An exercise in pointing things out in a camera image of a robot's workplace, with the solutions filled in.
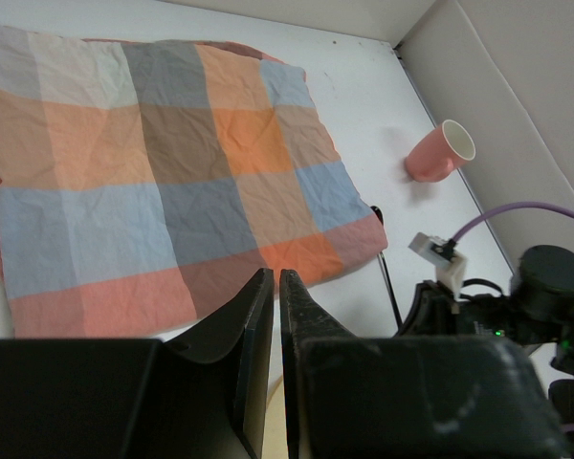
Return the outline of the beige bird pattern plate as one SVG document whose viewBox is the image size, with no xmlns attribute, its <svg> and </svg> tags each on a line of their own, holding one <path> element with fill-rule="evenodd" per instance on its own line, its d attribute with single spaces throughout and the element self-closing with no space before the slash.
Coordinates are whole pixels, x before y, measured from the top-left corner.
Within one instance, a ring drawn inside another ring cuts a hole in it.
<svg viewBox="0 0 574 459">
<path fill-rule="evenodd" d="M 282 377 L 271 387 L 267 399 L 262 458 L 288 458 L 284 384 Z"/>
</svg>

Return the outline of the checkered orange blue cloth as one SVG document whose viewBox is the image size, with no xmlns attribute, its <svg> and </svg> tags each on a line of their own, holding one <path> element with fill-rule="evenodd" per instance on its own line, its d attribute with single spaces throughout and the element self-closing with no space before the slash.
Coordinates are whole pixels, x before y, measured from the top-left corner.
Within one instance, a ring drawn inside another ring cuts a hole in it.
<svg viewBox="0 0 574 459">
<path fill-rule="evenodd" d="M 0 25 L 0 270 L 17 337 L 152 335 L 260 268 L 318 283 L 386 245 L 301 68 L 230 42 Z"/>
</svg>

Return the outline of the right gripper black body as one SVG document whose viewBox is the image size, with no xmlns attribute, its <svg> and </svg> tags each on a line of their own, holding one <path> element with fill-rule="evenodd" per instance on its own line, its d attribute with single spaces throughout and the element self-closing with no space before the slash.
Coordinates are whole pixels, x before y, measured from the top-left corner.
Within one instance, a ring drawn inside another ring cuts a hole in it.
<svg viewBox="0 0 574 459">
<path fill-rule="evenodd" d="M 397 336 L 491 336 L 514 339 L 521 316 L 506 295 L 453 296 L 441 283 L 424 281 L 415 287 L 407 317 Z"/>
</svg>

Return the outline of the black metal spoon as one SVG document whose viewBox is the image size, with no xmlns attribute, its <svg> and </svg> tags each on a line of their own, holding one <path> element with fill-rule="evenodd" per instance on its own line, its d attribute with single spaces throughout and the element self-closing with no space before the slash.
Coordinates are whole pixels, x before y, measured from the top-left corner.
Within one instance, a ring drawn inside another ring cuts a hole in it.
<svg viewBox="0 0 574 459">
<path fill-rule="evenodd" d="M 402 319 L 402 315 L 401 315 L 401 312 L 399 309 L 397 298 L 395 296 L 395 292 L 394 292 L 393 284 L 391 281 L 388 265 L 386 262 L 386 257 L 385 257 L 385 254 L 383 251 L 379 252 L 378 259 L 379 259 L 379 265 L 380 265 L 382 272 L 383 272 L 383 277 L 384 277 L 384 280 L 386 283 L 386 289 L 387 289 L 387 293 L 388 293 L 388 297 L 389 297 L 389 302 L 391 305 L 391 310 L 392 310 L 394 320 L 396 323 L 396 327 L 397 327 L 396 336 L 398 336 L 401 332 L 402 327 L 403 327 L 403 319 Z"/>
</svg>

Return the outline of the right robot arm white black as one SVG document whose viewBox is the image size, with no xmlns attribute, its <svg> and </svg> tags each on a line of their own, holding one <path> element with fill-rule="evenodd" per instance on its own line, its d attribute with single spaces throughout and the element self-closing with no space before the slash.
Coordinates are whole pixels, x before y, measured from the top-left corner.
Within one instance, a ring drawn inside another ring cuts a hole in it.
<svg viewBox="0 0 574 459">
<path fill-rule="evenodd" d="M 548 395 L 574 434 L 574 253 L 539 245 L 528 249 L 498 295 L 452 292 L 447 282 L 424 281 L 398 330 L 401 336 L 507 338 L 523 347 L 552 344 L 550 365 L 566 375 L 549 385 Z"/>
</svg>

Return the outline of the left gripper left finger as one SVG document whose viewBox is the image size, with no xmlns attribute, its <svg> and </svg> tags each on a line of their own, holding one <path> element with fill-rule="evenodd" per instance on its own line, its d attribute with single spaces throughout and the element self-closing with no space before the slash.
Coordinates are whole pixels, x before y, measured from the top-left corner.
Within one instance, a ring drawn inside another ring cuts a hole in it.
<svg viewBox="0 0 574 459">
<path fill-rule="evenodd" d="M 0 458 L 257 458 L 274 276 L 170 339 L 0 339 Z"/>
</svg>

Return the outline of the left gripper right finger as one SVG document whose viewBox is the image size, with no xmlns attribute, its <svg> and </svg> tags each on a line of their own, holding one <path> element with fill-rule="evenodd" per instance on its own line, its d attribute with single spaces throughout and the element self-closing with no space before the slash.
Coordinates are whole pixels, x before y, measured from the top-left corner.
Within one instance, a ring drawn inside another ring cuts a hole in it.
<svg viewBox="0 0 574 459">
<path fill-rule="evenodd" d="M 560 458 L 568 442 L 524 352 L 504 338 L 360 338 L 279 280 L 292 458 Z"/>
</svg>

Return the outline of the pink cup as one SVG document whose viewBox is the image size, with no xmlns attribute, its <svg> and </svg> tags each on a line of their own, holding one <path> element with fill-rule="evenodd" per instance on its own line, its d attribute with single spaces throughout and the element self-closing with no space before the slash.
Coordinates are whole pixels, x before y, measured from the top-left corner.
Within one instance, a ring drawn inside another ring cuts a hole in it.
<svg viewBox="0 0 574 459">
<path fill-rule="evenodd" d="M 437 183 L 475 156 L 475 143 L 468 131 L 455 120 L 444 120 L 408 153 L 404 167 L 416 182 Z"/>
</svg>

